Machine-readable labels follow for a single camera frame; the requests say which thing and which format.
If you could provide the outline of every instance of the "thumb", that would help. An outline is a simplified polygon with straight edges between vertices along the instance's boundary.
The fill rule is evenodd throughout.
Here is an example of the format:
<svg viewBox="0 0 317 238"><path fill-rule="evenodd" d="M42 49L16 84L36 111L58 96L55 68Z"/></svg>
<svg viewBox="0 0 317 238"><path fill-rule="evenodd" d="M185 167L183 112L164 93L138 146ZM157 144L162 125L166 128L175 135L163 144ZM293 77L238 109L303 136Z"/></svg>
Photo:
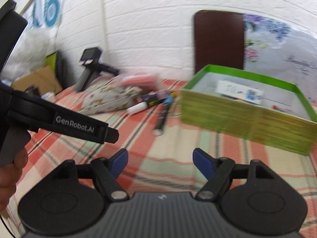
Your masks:
<svg viewBox="0 0 317 238"><path fill-rule="evenodd" d="M22 169L28 163L29 157L26 149L22 149L15 155L14 164L18 169Z"/></svg>

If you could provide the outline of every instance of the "brown cardboard piece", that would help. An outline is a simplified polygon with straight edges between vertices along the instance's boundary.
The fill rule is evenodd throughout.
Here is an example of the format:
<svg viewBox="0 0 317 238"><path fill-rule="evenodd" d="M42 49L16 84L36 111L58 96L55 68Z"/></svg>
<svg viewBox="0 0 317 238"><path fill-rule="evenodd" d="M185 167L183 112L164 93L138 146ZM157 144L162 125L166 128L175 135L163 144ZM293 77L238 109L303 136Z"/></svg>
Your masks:
<svg viewBox="0 0 317 238"><path fill-rule="evenodd" d="M15 90L25 91L30 85L37 87L41 96L47 92L57 94L63 90L49 66L44 66L29 75L17 79L12 82L11 87Z"/></svg>

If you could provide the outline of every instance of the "white small box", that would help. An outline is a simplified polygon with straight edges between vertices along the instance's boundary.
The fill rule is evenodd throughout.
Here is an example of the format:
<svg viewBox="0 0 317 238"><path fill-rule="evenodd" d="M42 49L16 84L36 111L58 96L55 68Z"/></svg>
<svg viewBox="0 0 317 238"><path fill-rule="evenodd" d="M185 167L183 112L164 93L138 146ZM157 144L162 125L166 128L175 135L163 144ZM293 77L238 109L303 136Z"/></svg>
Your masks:
<svg viewBox="0 0 317 238"><path fill-rule="evenodd" d="M264 96L264 92L257 88L252 88L230 81L218 81L216 92L221 95L241 99L257 105L262 104Z"/></svg>

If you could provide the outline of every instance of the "checkered tablecloth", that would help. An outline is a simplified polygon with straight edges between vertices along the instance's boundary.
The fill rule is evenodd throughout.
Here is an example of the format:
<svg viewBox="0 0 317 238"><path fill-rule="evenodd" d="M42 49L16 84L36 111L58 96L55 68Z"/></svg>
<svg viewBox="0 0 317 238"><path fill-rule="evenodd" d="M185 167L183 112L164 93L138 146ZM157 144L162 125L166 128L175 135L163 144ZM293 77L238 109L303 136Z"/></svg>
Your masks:
<svg viewBox="0 0 317 238"><path fill-rule="evenodd" d="M174 80L164 80L164 83L176 90L185 84ZM68 88L58 95L57 104L77 110L88 94L75 93L72 88ZM115 144L100 145L42 129L33 133L32 140L26 146L29 163L7 208L20 233L24 229L17 215L19 200L66 159L83 164L97 157L111 157L119 149L127 148L129 163L118 181L130 195L135 191L196 193L206 182L192 163L193 149L200 147L213 157L226 156L236 163L248 164L251 159L262 160L305 198L308 215L301 234L306 238L317 237L317 147L314 147L310 156L302 156L183 124L180 122L178 105L172 107L164 135L155 137L152 129L160 109L161 105L158 105L132 116L127 116L124 111L94 116L119 130L120 138ZM234 180L233 185L239 185L241 181Z"/></svg>

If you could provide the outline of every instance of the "pink plastic package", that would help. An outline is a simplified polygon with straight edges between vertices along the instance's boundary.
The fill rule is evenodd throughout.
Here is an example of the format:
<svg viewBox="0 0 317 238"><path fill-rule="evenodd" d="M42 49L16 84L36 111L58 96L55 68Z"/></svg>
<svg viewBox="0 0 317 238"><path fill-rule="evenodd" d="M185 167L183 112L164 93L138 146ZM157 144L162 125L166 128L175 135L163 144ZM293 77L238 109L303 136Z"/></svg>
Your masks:
<svg viewBox="0 0 317 238"><path fill-rule="evenodd" d="M144 91L158 91L165 89L155 74L147 73L123 73L114 78L121 86L138 86Z"/></svg>

